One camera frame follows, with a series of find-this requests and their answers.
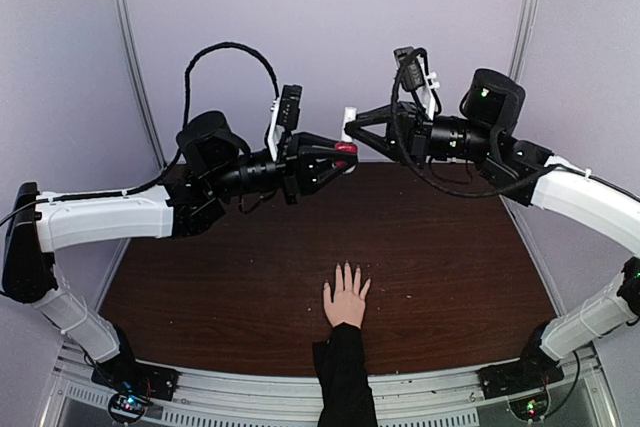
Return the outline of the white nail polish cap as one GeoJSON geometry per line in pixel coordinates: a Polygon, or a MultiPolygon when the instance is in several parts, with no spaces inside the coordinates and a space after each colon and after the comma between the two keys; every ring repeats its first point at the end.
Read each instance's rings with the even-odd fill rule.
{"type": "Polygon", "coordinates": [[[344,143],[353,143],[353,138],[347,133],[347,125],[354,121],[357,116],[357,109],[355,107],[347,106],[344,108],[341,141],[344,143]]]}

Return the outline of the red nail polish bottle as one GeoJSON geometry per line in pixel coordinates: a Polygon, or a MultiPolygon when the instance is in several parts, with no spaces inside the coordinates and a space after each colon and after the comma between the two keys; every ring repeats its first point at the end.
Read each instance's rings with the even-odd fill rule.
{"type": "Polygon", "coordinates": [[[335,149],[339,152],[356,155],[358,153],[358,147],[354,143],[350,142],[338,142],[335,144],[335,149]]]}

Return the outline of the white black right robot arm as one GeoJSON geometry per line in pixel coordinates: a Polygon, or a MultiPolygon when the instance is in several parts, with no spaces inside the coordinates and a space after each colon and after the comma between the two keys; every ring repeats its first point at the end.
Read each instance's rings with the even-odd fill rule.
{"type": "Polygon", "coordinates": [[[479,68],[460,104],[460,116],[436,112],[435,77],[405,76],[401,85],[428,91],[421,100],[360,113],[347,107],[343,138],[358,140],[388,159],[421,168],[427,161],[472,162],[493,194],[558,213],[614,240],[631,257],[614,279],[569,313],[539,326],[513,366],[519,387],[535,387],[571,352],[615,328],[639,320],[639,199],[551,150],[512,133],[525,90],[506,75],[479,68]]]}

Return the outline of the black sleeved forearm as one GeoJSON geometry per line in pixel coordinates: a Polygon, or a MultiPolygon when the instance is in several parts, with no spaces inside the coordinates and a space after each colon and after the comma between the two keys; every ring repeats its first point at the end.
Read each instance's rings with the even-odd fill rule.
{"type": "Polygon", "coordinates": [[[347,323],[334,327],[328,340],[312,345],[312,355],[323,399],[318,426],[376,427],[361,330],[347,323]]]}

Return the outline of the mannequin hand with long nails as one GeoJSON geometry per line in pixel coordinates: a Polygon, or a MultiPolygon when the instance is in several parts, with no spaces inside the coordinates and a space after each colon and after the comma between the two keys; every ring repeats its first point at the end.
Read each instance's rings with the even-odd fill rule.
{"type": "Polygon", "coordinates": [[[362,280],[360,267],[348,261],[337,264],[334,283],[323,284],[323,308],[327,321],[335,328],[342,324],[361,329],[366,312],[366,298],[371,279],[362,280]]]}

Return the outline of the left round circuit board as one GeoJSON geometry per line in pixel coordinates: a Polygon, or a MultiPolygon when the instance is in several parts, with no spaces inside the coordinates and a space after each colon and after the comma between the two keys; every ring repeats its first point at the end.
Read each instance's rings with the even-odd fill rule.
{"type": "Polygon", "coordinates": [[[132,424],[141,420],[153,405],[150,400],[132,394],[113,394],[107,403],[107,413],[113,421],[132,424]]]}

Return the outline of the round circuit board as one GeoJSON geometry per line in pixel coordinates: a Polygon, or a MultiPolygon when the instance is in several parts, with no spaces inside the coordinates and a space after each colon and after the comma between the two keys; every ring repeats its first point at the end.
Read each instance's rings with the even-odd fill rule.
{"type": "Polygon", "coordinates": [[[132,424],[141,420],[153,405],[150,400],[132,394],[113,394],[107,403],[107,413],[113,421],[132,424]]]}
{"type": "Polygon", "coordinates": [[[509,409],[513,416],[523,422],[535,422],[547,414],[550,400],[542,393],[509,400],[509,409]]]}

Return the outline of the right round circuit board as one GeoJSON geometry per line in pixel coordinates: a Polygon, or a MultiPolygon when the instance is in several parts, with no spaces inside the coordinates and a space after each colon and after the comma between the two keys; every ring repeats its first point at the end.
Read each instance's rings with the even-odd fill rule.
{"type": "Polygon", "coordinates": [[[523,422],[535,422],[547,414],[550,400],[542,393],[509,400],[509,409],[513,416],[523,422]]]}

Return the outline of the right aluminium corner post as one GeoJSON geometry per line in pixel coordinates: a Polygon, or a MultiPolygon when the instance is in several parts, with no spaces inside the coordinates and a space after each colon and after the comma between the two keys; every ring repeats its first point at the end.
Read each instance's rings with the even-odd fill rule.
{"type": "Polygon", "coordinates": [[[508,76],[521,83],[529,44],[533,35],[540,0],[521,0],[515,40],[508,68],[508,76]]]}

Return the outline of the aluminium corner post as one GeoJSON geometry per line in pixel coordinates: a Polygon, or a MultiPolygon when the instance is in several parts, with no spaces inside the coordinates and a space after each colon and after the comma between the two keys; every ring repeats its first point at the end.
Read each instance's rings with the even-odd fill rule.
{"type": "Polygon", "coordinates": [[[521,0],[515,40],[508,68],[508,76],[521,83],[529,44],[533,35],[540,0],[521,0]]]}
{"type": "Polygon", "coordinates": [[[123,43],[127,71],[131,81],[135,105],[141,117],[143,130],[151,147],[155,163],[159,169],[167,165],[166,156],[161,145],[159,133],[151,111],[141,64],[136,48],[134,31],[127,0],[113,0],[120,36],[123,43]]]}

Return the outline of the aluminium front frame rail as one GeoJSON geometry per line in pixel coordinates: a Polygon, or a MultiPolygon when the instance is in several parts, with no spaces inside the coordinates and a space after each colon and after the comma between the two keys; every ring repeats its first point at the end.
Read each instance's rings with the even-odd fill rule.
{"type": "MultiPolygon", "coordinates": [[[[548,387],[488,399],[478,367],[373,376],[382,426],[528,426],[523,407],[548,400],[543,426],[617,426],[619,415],[595,350],[562,362],[564,379],[548,387]]],[[[36,418],[38,426],[113,426],[106,386],[73,344],[63,345],[36,418]]],[[[314,426],[322,407],[312,377],[268,377],[182,369],[170,401],[155,400],[136,426],[314,426]]]]}

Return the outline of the left aluminium corner post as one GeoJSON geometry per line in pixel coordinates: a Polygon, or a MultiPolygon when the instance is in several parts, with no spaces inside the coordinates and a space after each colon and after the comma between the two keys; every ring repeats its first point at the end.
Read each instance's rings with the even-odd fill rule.
{"type": "Polygon", "coordinates": [[[120,36],[123,43],[127,71],[131,81],[135,105],[141,117],[143,130],[151,147],[155,163],[159,169],[167,165],[166,156],[161,145],[159,133],[151,111],[141,64],[136,48],[134,31],[127,0],[113,0],[120,36]]]}

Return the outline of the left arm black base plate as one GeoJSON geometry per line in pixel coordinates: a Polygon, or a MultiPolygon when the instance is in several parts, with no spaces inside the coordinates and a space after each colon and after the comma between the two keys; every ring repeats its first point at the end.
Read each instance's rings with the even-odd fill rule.
{"type": "Polygon", "coordinates": [[[95,384],[139,398],[163,401],[173,399],[178,378],[175,369],[120,357],[98,363],[91,375],[95,384]]]}

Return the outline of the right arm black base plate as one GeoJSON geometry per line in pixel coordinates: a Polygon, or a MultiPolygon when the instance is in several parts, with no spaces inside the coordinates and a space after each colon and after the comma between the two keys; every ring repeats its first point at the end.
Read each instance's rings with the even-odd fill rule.
{"type": "Polygon", "coordinates": [[[489,365],[481,368],[477,374],[485,399],[543,389],[565,378],[557,363],[544,364],[531,359],[489,365]]]}

